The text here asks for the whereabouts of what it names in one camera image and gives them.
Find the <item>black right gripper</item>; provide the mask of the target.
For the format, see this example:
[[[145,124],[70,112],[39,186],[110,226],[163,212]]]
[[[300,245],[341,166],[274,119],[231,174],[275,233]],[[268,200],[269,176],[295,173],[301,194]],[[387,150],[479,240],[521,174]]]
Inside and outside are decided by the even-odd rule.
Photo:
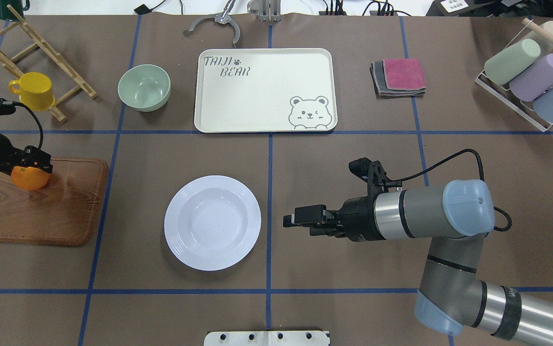
[[[348,238],[353,242],[379,241],[384,237],[377,228],[374,206],[375,202],[365,196],[346,200],[340,210],[327,210],[325,205],[298,207],[294,215],[283,217],[283,227],[307,227],[311,236]]]

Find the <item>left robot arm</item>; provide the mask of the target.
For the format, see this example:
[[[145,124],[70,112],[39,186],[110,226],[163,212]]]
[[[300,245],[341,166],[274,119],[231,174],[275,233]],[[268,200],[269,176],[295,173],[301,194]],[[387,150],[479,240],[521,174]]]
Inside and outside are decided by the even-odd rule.
[[[37,147],[19,149],[0,134],[0,173],[8,175],[12,183],[24,190],[39,190],[44,187],[53,171],[51,155],[41,150],[43,132]]]

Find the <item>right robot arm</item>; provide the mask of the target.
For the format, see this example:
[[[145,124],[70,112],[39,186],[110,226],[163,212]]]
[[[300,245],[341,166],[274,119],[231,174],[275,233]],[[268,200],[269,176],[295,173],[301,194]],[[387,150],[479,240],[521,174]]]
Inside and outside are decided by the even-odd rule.
[[[485,238],[495,226],[489,188],[482,180],[453,180],[444,186],[388,191],[398,182],[368,184],[366,197],[296,208],[285,227],[351,241],[432,240],[417,289],[415,317],[426,327],[459,335],[465,326],[502,340],[553,345],[553,303],[476,277]]]

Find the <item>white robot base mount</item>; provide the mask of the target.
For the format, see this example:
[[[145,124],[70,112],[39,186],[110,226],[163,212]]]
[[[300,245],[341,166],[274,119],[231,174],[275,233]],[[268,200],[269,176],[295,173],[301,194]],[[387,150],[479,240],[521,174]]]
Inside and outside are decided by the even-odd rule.
[[[210,332],[204,346],[329,346],[330,334],[321,330]]]

